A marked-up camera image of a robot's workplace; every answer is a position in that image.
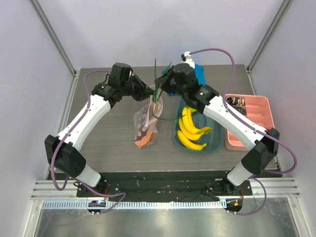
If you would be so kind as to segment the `green spring onion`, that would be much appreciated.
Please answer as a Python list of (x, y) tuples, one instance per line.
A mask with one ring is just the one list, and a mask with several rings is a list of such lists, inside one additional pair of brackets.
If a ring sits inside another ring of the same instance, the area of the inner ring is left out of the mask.
[[(157, 59), (155, 58), (155, 62), (154, 62), (154, 77), (155, 77), (155, 80), (158, 79), (158, 73), (157, 73)], [(162, 118), (161, 116), (158, 116), (155, 114), (154, 110), (155, 110), (155, 106), (156, 106), (156, 103), (158, 102), (158, 100), (160, 99), (161, 95), (162, 95), (162, 90), (160, 90), (160, 93), (158, 93), (159, 91), (159, 86), (158, 86), (158, 83), (155, 82), (155, 89), (154, 89), (154, 93), (153, 93), (153, 98), (152, 98), (152, 101), (153, 101), (153, 109), (152, 109), (152, 116), (158, 120), (162, 120), (162, 121), (174, 121), (174, 120), (178, 120), (180, 118), (185, 118), (187, 117), (188, 115), (181, 115), (181, 116), (178, 116), (176, 118)]]

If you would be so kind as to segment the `clear polka dot zip bag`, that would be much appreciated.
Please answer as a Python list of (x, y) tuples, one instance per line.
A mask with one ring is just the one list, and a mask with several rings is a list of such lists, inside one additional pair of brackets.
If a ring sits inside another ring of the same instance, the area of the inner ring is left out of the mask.
[[(135, 130), (135, 137), (138, 131), (151, 131), (154, 133), (151, 141), (147, 144), (153, 143), (155, 140), (155, 136), (158, 134), (158, 119), (152, 116), (152, 109), (153, 109), (153, 96), (150, 96), (149, 103), (144, 106), (142, 109), (137, 111), (133, 116), (134, 121), (134, 130)], [(161, 116), (163, 110), (163, 101), (162, 98), (158, 100), (155, 106), (155, 114)]]

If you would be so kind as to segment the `yellow banana bunch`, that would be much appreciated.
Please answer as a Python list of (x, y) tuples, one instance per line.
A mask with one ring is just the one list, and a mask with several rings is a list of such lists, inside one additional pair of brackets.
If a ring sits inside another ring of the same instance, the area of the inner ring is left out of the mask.
[(203, 128), (197, 128), (194, 125), (192, 112), (195, 109), (184, 107), (182, 109), (182, 115), (178, 119), (179, 129), (177, 130), (177, 137), (184, 147), (193, 151), (202, 151), (207, 144), (197, 144), (203, 135), (208, 134), (212, 131), (211, 127), (205, 126)]

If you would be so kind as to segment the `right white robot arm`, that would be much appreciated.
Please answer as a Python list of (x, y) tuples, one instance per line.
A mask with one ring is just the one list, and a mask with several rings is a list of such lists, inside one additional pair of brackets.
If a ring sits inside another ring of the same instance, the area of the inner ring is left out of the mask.
[(236, 194), (246, 179), (261, 174), (277, 155), (279, 132), (253, 123), (227, 104), (215, 89), (200, 85), (188, 64), (172, 66), (155, 79), (155, 84), (162, 91), (179, 95), (189, 107), (221, 124), (248, 149), (240, 163), (227, 174), (223, 182), (225, 193)]

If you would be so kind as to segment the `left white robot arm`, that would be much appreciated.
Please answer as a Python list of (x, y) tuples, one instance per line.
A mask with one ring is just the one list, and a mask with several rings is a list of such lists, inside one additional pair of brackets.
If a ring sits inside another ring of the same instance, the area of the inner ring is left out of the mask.
[(98, 121), (124, 96), (143, 101), (153, 95), (147, 86), (125, 63), (115, 63), (106, 73), (106, 80), (92, 90), (87, 89), (87, 103), (58, 135), (48, 135), (44, 141), (51, 171), (58, 169), (71, 178), (88, 185), (94, 197), (105, 191), (101, 174), (93, 170), (81, 155), (81, 147)]

